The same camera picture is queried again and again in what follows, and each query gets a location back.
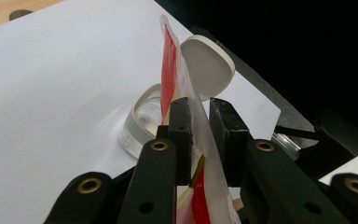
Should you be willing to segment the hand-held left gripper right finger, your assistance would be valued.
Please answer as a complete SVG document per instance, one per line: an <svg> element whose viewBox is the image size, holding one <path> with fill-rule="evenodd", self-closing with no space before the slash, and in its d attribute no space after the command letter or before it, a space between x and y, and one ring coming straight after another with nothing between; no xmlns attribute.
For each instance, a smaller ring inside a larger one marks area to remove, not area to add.
<svg viewBox="0 0 358 224"><path fill-rule="evenodd" d="M241 189L249 224L350 224L280 146L252 138L231 103L213 98L209 122L227 184Z"/></svg>

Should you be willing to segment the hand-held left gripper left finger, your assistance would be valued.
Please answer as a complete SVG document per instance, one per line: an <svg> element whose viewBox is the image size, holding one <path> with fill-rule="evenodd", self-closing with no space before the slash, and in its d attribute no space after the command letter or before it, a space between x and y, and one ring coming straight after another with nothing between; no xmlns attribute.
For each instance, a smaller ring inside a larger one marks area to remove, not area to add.
<svg viewBox="0 0 358 224"><path fill-rule="evenodd" d="M175 224L177 188L191 179L192 131L188 99L171 103L169 123L144 144L117 224Z"/></svg>

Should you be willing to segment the red and white pouch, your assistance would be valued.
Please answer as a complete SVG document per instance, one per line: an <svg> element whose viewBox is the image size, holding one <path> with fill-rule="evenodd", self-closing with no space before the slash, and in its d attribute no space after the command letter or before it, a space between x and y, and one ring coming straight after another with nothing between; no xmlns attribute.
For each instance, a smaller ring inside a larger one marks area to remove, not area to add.
<svg viewBox="0 0 358 224"><path fill-rule="evenodd" d="M166 16L160 17L164 48L161 71L162 124L173 126L172 102L188 101L190 142L177 148L178 171L186 182L178 186L177 224L241 224L228 190L220 156L203 104L188 73L180 44Z"/></svg>

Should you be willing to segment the clear jug with white lid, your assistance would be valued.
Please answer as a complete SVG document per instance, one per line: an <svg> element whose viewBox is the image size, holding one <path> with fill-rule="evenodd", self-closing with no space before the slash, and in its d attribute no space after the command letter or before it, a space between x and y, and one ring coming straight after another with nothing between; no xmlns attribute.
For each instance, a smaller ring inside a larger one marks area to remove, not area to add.
<svg viewBox="0 0 358 224"><path fill-rule="evenodd" d="M211 39L192 35L181 44L182 55L202 102L221 93L235 74L232 59ZM160 85L147 89L131 108L118 136L121 147L138 159L143 145L156 137L162 121Z"/></svg>

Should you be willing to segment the white paper sheet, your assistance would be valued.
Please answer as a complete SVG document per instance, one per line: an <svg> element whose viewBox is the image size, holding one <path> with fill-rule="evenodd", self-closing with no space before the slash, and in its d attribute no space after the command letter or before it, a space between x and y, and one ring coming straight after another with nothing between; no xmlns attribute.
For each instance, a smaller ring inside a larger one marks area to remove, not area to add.
<svg viewBox="0 0 358 224"><path fill-rule="evenodd" d="M43 224L66 185L135 163L118 143L160 80L155 0L64 0L0 26L0 224Z"/></svg>

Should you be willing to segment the dark round table grommet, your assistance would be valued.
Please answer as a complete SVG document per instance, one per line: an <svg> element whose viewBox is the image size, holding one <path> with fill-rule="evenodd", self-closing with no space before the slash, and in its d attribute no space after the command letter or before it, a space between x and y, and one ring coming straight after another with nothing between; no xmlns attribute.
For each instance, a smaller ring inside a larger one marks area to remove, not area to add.
<svg viewBox="0 0 358 224"><path fill-rule="evenodd" d="M17 10L14 10L12 11L9 16L8 16L8 19L10 21L14 21L18 18L21 18L21 17L24 17L26 15L29 15L32 13L32 10L28 10L28 9L17 9Z"/></svg>

